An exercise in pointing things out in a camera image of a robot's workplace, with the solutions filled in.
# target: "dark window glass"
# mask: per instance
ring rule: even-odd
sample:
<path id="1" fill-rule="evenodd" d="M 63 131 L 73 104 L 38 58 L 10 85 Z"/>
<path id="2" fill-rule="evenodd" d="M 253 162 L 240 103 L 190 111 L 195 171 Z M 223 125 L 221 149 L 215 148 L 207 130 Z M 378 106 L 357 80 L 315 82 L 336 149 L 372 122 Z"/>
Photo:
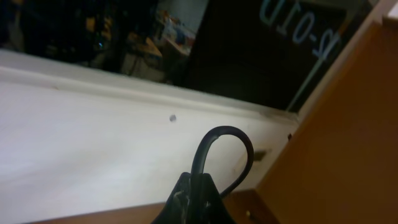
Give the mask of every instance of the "dark window glass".
<path id="1" fill-rule="evenodd" d="M 0 0 L 0 44 L 298 111 L 376 2 Z"/>

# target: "wooden panel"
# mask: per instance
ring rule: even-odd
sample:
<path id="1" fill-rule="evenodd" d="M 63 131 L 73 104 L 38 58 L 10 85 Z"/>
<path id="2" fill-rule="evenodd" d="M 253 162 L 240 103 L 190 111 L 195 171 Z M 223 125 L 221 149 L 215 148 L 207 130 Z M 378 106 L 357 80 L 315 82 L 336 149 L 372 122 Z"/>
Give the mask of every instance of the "wooden panel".
<path id="1" fill-rule="evenodd" d="M 279 223 L 254 190 L 235 192 L 225 198 L 224 204 L 228 209 L 229 214 L 238 224 Z M 150 223 L 159 214 L 163 206 L 164 204 L 160 203 L 135 208 L 124 208 L 107 212 L 37 222 L 35 224 Z M 246 215 L 247 211 L 250 211 L 251 217 Z"/>
<path id="2" fill-rule="evenodd" d="M 373 24 L 257 187 L 281 223 L 398 223 L 397 62 Z"/>

